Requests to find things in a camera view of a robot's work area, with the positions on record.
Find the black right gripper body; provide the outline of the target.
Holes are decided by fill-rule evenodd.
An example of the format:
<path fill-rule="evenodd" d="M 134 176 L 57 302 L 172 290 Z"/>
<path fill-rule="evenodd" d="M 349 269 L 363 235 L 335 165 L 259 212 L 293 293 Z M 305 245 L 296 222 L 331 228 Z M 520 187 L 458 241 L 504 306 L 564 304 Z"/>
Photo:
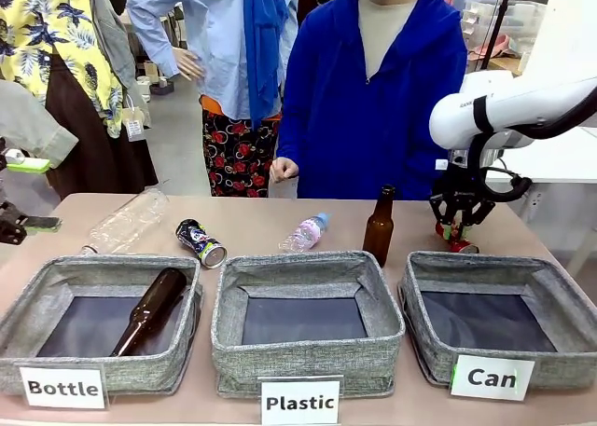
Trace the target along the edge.
<path fill-rule="evenodd" d="M 440 212 L 442 203 L 446 204 L 446 212 L 466 210 L 467 207 L 473 210 L 477 205 L 489 212 L 494 208 L 494 202 L 482 197 L 476 189 L 472 173 L 453 163 L 448 163 L 447 169 L 433 183 L 429 203 L 434 213 Z"/>

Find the blue hoodie person's right hand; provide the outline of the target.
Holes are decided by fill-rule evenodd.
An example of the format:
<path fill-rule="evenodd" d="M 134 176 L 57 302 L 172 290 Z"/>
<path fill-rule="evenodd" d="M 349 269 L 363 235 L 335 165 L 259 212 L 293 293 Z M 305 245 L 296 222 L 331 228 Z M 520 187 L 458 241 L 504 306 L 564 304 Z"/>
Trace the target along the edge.
<path fill-rule="evenodd" d="M 275 184 L 293 179 L 299 175 L 299 166 L 290 158 L 276 158 L 270 166 L 270 178 Z"/>

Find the light blue shirt person's hand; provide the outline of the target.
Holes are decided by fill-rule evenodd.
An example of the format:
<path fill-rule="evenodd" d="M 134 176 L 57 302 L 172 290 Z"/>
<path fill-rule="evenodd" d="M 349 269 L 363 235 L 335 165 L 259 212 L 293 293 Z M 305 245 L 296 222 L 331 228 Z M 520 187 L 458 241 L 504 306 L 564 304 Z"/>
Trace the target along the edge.
<path fill-rule="evenodd" d="M 198 63 L 198 57 L 184 48 L 173 48 L 178 73 L 188 81 L 199 81 L 204 78 L 204 71 Z"/>

